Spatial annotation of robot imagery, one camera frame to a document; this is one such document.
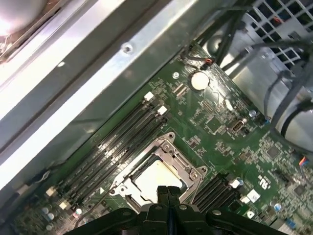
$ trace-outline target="cpu socket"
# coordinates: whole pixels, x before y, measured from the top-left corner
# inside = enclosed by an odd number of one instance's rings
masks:
[[[194,167],[173,145],[175,133],[169,132],[149,144],[115,178],[111,196],[121,195],[137,212],[143,205],[157,203],[158,186],[176,186],[185,202],[199,187],[207,167]]]

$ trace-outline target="blue component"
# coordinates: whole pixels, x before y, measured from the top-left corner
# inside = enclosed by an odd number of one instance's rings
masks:
[[[280,211],[282,209],[282,205],[280,203],[276,203],[275,206],[274,206],[274,210],[276,212]]]
[[[242,179],[240,179],[239,177],[237,177],[236,180],[239,181],[240,186],[244,185],[244,181]]]
[[[286,224],[288,225],[289,228],[295,229],[295,223],[291,219],[286,220]]]

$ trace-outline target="red wire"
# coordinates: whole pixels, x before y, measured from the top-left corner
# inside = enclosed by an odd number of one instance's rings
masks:
[[[282,21],[281,21],[278,17],[276,17],[276,16],[273,18],[273,20],[275,20],[275,21],[278,22],[278,23],[281,23],[281,22],[282,22]]]
[[[303,157],[303,159],[299,162],[299,165],[302,165],[307,160],[306,157]]]

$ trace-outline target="chip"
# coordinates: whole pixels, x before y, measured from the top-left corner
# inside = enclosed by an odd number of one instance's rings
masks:
[[[232,212],[235,212],[236,210],[238,210],[241,207],[240,203],[237,201],[234,201],[230,206],[229,209]]]
[[[305,192],[305,187],[303,185],[299,185],[293,190],[298,196],[301,196]]]
[[[196,142],[194,142],[194,141],[192,141],[192,142],[190,143],[190,147],[191,147],[191,148],[195,148],[195,147],[197,147],[197,143],[196,143]]]
[[[271,157],[271,158],[275,158],[278,154],[279,154],[279,149],[276,146],[272,146],[268,151],[267,154]]]

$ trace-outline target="integrated circuit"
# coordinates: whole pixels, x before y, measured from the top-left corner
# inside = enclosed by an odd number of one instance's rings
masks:
[[[294,190],[293,190],[298,196],[301,196],[302,194],[305,193],[305,187],[303,185],[298,185]]]
[[[273,171],[273,174],[278,178],[280,182],[284,183],[286,187],[293,182],[293,180],[280,169],[275,169]]]
[[[267,154],[274,159],[280,153],[279,149],[274,145],[267,151]]]

